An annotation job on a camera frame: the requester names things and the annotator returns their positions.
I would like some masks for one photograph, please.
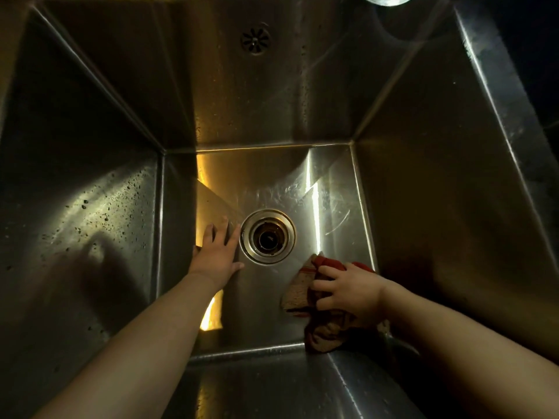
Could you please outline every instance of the hand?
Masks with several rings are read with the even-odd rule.
[[[213,224],[206,226],[202,248],[198,249],[194,246],[192,261],[188,268],[187,276],[196,275],[211,281],[216,288],[215,292],[226,285],[231,275],[244,267],[244,264],[240,261],[233,263],[235,250],[239,243],[241,225],[235,227],[229,241],[225,244],[228,225],[229,220],[227,217],[223,217],[221,223],[217,226],[215,238],[213,238]]]
[[[334,278],[333,281],[316,279],[311,289],[332,293],[316,302],[318,310],[345,310],[357,317],[361,326],[378,324],[386,317],[383,307],[383,293],[395,282],[377,274],[367,272],[351,263],[346,263],[347,270],[321,266],[319,272]]]

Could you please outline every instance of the stainless steel sink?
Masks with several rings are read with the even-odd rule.
[[[431,380],[394,338],[305,354],[280,297],[318,251],[559,359],[557,164],[477,6],[35,0],[18,44],[0,140],[9,417],[178,282],[206,223],[262,210],[293,249],[239,250],[166,417],[462,414],[437,386],[417,396]]]

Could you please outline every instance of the towel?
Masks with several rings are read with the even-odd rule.
[[[373,270],[359,262],[353,264],[369,272]],[[314,291],[310,289],[314,279],[332,280],[329,276],[318,272],[321,266],[330,266],[339,270],[346,267],[338,260],[328,259],[319,253],[313,254],[299,269],[297,276],[291,281],[284,293],[281,306],[283,310],[298,317],[310,317],[309,324],[305,327],[305,348],[314,352],[329,352],[348,338],[348,330],[356,324],[356,318],[344,310],[316,309],[317,300],[328,297],[331,293]]]

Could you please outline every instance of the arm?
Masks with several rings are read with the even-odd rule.
[[[242,263],[233,263],[240,226],[227,245],[224,218],[204,233],[188,274],[115,335],[74,380],[35,416],[157,418],[178,385],[204,312]]]
[[[369,323],[388,319],[441,377],[489,414],[551,418],[559,412],[559,366],[469,317],[409,292],[351,264],[347,271],[321,267],[334,281],[313,288],[332,292],[319,310],[340,308]]]

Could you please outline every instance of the drain ring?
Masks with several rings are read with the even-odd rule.
[[[260,210],[244,221],[241,246],[245,254],[258,263],[277,263],[295,246],[295,229],[282,212]]]

